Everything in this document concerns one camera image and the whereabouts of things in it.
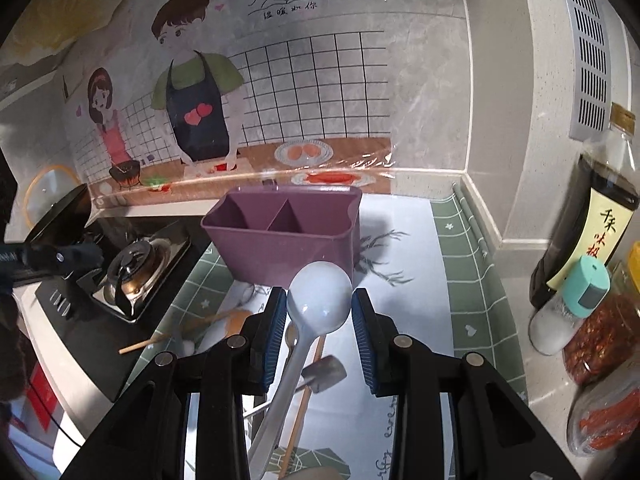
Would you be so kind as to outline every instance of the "white ladle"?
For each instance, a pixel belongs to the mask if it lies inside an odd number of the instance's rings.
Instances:
[[[287,312],[298,328],[298,342],[247,453],[251,480],[260,480],[267,469],[311,345],[347,320],[352,290],[347,274],[329,262],[308,264],[293,278],[287,294]]]

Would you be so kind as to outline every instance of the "black stovetop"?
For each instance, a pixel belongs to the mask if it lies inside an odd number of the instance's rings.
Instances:
[[[153,234],[162,227],[179,221],[190,236],[189,249],[169,272],[135,324],[118,319],[89,300],[80,302],[75,300],[73,315],[65,319],[50,301],[55,290],[65,298],[73,294],[70,291],[72,286],[63,278],[52,278],[42,282],[36,290],[36,298],[66,348],[95,386],[111,402],[120,395],[142,353],[142,350],[137,350],[120,355],[118,350],[152,336],[182,284],[210,244],[210,238],[200,227],[201,218],[200,216],[158,216],[100,219],[100,222],[106,222],[111,229],[128,224],[129,229],[133,227],[136,232],[144,235]]]

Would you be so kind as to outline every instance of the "bottle label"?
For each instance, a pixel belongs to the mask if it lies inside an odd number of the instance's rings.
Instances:
[[[558,290],[569,270],[583,254],[606,262],[624,234],[632,214],[633,211],[591,189],[587,220],[574,252],[546,284],[553,290]]]

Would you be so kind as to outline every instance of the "pink dress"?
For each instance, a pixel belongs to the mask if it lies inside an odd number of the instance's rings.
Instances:
[[[104,142],[104,146],[107,148],[107,153],[109,153],[114,166],[132,160],[129,153],[127,153],[122,134],[120,133],[117,110],[113,111],[113,127],[102,132],[102,142]]]

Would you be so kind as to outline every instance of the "plastic bag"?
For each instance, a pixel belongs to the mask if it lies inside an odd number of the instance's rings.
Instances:
[[[575,401],[567,426],[567,444],[572,453],[589,456],[626,440],[638,422],[640,348]]]
[[[633,355],[639,335],[638,300],[610,292],[564,347],[567,373],[580,386],[595,382]]]

